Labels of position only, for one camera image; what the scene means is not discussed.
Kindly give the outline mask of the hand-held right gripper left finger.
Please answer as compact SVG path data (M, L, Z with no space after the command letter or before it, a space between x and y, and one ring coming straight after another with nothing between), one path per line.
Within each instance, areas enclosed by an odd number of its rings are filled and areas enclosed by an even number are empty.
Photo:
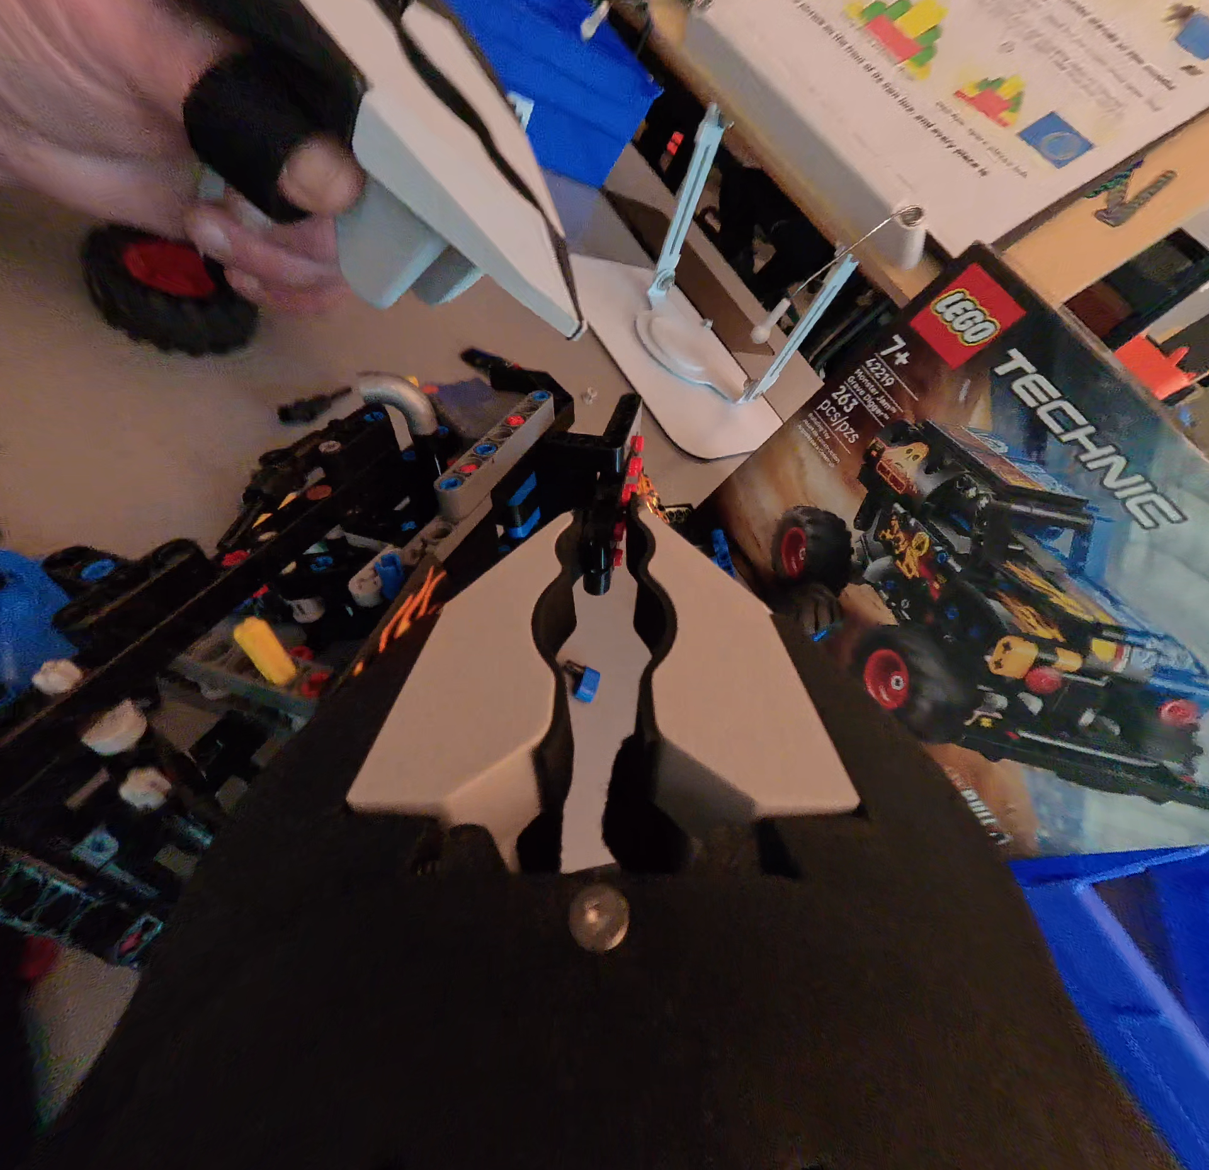
M540 815L534 753L555 713L555 670L534 617L561 578L569 513L444 605L345 798L355 813L481 827L516 845Z

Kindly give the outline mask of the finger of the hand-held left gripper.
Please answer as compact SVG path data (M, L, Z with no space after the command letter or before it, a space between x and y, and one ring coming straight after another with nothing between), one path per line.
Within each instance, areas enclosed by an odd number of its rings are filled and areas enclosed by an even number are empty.
M565 238L563 223L514 107L471 50L453 18L414 0L400 18L400 30L436 73L475 111L491 134L495 150L542 205L555 234Z
M442 244L567 340L587 329L565 238L461 95L371 0L302 0L367 79L351 154L365 173L338 217L340 272L396 305Z

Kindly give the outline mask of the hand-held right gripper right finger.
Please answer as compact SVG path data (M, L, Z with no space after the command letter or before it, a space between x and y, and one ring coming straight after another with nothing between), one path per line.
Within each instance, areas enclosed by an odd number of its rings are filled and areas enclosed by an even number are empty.
M769 609L650 511L630 515L654 808L689 837L854 815L858 792Z

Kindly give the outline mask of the toy truck chassis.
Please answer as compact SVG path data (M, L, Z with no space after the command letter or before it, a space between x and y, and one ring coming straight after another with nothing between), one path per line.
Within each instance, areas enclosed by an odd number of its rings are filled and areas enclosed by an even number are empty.
M45 662L2 705L2 929L137 967L279 731L449 586L436 560L487 523L500 550L540 523L536 484L573 397L548 374L465 350L477 378L426 387L440 435L402 446L365 405L257 462L214 552L169 541L139 558L79 545L37 560L69 598Z

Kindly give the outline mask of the grey elbow pipe black axle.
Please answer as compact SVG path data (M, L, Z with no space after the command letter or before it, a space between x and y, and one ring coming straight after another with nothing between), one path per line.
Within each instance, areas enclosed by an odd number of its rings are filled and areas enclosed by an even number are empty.
M432 397L406 378L391 374L359 374L355 389L365 405L396 411L410 437L432 439L440 435L440 419Z

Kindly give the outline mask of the grey desk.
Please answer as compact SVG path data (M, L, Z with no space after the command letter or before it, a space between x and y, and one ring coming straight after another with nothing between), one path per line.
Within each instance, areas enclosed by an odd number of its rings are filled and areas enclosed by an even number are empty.
M2 539L31 558L69 545L133 558L177 539L212 550L255 460L298 437L277 407L357 374L461 382L471 378L461 350L475 346L555 378L589 435L626 391L591 334L565 342L491 281L447 307L406 297L383 313L351 301L326 317L265 315L239 354L165 356L98 321L77 256L86 228L33 193L2 191ZM597 405L581 403L585 389L597 389ZM579 627L565 651L591 664L603 656L603 690L571 705L565 870L612 861L599 821L644 662L624 623L632 584L620 570L603 599L575 590ZM135 984L133 971L67 951L33 988L26 1025L43 1124L92 1069Z

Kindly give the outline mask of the person's left hand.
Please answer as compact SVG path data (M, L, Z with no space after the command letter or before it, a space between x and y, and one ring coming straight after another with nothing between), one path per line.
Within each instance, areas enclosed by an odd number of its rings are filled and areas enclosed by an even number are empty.
M318 315L351 295L336 217L365 177L338 142L312 138L279 177L306 221L273 225L234 189L202 201L184 97L241 50L186 0L2 0L2 185L190 242L249 303Z

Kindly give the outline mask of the blue storage bin with tag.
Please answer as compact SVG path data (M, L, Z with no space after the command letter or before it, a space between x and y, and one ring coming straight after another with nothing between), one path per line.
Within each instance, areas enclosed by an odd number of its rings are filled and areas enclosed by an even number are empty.
M530 105L536 162L603 189L661 89L612 26L591 40L589 0L442 0L491 64L506 95Z

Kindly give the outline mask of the black pin with shaft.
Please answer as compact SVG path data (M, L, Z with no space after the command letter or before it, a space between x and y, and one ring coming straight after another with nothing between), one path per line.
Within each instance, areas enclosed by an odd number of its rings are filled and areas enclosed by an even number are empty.
M310 427L332 413L343 399L351 397L351 389L343 387L334 393L314 393L277 407L281 427Z

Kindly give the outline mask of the white document stand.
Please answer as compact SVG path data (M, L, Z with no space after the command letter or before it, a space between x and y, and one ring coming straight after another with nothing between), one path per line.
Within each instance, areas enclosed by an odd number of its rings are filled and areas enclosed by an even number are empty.
M577 280L587 283L585 303L597 338L630 387L642 395L646 411L681 452L712 462L756 452L781 427L785 417L773 409L771 391L789 362L789 352L801 344L856 270L862 270L885 295L905 303L940 274L940 256L956 260L962 254L952 256L922 234L917 242L920 252L909 266L899 266L885 256L881 246L887 236L922 226L919 209L889 211L887 219L866 232L856 232L840 221L809 179L787 168L785 160L771 152L756 130L748 128L748 122L726 101L728 93L718 81L691 64L685 54L691 5L693 0L646 0L657 58L669 64L673 73L687 81L707 105L691 156L687 195L679 199L673 213L657 266L650 272L587 262L581 256L575 260L575 272ZM750 346L738 350L724 346L718 333L710 329L703 305L675 283L673 258L687 240L707 168L714 162L724 130L734 130L777 185L828 240L836 242L826 256L820 297L813 301L789 344L765 366L762 378L748 378L742 366L742 354L750 352ZM1097 223L1103 211L1085 207L1081 199L1134 160L1148 160L1144 179L1154 179L1162 175L1164 164L1185 164L1189 150L1205 144L1207 113L1111 168L1078 195L1042 213L1003 242L972 246L995 250L1005 258L1011 274L1019 276L1050 307L1060 307L1081 287L1125 262L1129 246L1150 244L1140 236L1144 228L1150 240L1156 240L1174 228L1180 217L1193 211L1201 195L1182 195L1178 205L1174 197L1160 197L1158 205L1130 228L1132 240L1103 228Z

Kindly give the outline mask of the black wheel with red hub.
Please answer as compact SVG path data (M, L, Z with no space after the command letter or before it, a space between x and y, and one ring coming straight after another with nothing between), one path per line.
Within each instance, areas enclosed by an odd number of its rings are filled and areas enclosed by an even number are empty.
M220 358L249 346L259 331L257 307L188 242L96 226L82 240L80 268L102 321L132 342Z

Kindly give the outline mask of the toy truck set box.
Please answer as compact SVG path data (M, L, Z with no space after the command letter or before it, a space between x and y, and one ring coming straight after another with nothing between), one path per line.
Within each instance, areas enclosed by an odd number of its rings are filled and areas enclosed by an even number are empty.
M720 484L738 576L1009 855L1207 847L1207 460L987 246Z

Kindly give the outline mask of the printed instruction sheet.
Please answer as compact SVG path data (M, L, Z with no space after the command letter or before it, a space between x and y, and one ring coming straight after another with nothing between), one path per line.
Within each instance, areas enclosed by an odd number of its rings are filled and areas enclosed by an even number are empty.
M1207 0L693 0L685 54L852 230L1003 242L1207 111Z

